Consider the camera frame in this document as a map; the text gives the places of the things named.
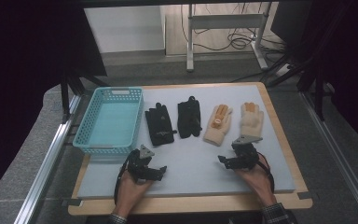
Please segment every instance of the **black glove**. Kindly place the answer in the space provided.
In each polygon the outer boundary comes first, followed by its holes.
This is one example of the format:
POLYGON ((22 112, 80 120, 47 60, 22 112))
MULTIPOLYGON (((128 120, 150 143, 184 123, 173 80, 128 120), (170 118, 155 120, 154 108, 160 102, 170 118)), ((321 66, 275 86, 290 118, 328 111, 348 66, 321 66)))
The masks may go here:
POLYGON ((200 103, 194 96, 187 102, 178 104, 178 130, 181 138, 188 138, 191 134, 200 136, 201 114, 200 103))
POLYGON ((145 115, 153 146, 169 144, 174 141, 173 134, 177 131, 172 129, 167 106, 156 103, 156 108, 145 111, 145 115))

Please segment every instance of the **white board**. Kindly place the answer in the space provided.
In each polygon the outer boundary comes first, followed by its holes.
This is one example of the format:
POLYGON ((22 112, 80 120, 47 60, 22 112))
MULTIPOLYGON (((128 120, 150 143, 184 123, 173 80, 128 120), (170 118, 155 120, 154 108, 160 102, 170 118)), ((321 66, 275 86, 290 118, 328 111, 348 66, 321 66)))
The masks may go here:
MULTIPOLYGON (((168 166, 161 181, 156 181, 147 196, 222 195, 249 192, 246 184, 232 170, 225 168, 218 155, 235 157, 232 141, 241 135, 241 105, 254 102, 264 111, 263 140, 255 143, 257 151, 264 154, 275 178, 276 191, 293 191, 295 184, 282 154, 269 114, 256 85, 229 87, 200 87, 144 90, 144 111, 156 107, 159 102, 166 105, 172 127, 177 130, 177 105, 194 96, 200 102, 201 127, 199 137, 191 135, 181 139, 174 135, 174 142, 153 147, 149 138, 145 112, 143 113, 137 147, 145 145, 155 156, 150 168, 168 166), (215 105, 225 104, 233 108, 231 127, 221 147, 203 141, 207 122, 215 105)), ((91 156, 89 166, 81 183, 78 198, 112 198, 118 170, 126 158, 114 156, 91 156)))

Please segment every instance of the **glove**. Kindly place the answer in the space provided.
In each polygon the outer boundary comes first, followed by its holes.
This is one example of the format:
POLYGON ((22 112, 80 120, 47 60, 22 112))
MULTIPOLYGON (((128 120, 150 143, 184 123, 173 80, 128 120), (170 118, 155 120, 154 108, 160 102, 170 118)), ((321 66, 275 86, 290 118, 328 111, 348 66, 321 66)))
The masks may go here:
POLYGON ((187 102, 178 104, 178 131, 181 138, 188 138, 191 134, 200 136, 201 114, 200 103, 190 96, 187 102))
POLYGON ((172 129, 167 106, 156 103, 156 108, 145 111, 145 116, 153 146, 169 144, 174 141, 173 134, 177 131, 172 129))
POLYGON ((254 103, 245 103, 241 106, 241 135, 261 137, 264 113, 254 103))
POLYGON ((227 105, 217 105, 214 107, 209 118, 208 127, 204 135, 204 140, 216 146, 221 146, 231 123, 232 109, 227 105))

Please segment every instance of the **person's left hand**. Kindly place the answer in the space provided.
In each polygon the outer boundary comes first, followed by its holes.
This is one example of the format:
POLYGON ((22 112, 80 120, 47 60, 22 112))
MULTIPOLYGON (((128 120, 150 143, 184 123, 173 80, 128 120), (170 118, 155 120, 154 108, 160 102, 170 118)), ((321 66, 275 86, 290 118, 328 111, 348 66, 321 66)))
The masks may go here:
POLYGON ((127 218, 131 209, 141 201, 153 182, 152 180, 146 180, 142 184, 137 184, 131 174, 127 170, 124 171, 118 189, 118 202, 113 210, 113 214, 127 218))

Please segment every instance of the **glove cuff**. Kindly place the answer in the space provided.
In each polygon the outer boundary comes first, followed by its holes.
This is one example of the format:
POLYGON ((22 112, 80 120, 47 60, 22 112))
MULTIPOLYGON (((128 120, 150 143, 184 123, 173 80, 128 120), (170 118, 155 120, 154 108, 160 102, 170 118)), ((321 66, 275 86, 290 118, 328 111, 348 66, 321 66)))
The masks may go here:
POLYGON ((220 147, 225 139, 225 134, 218 129, 207 129, 204 135, 204 140, 220 147))

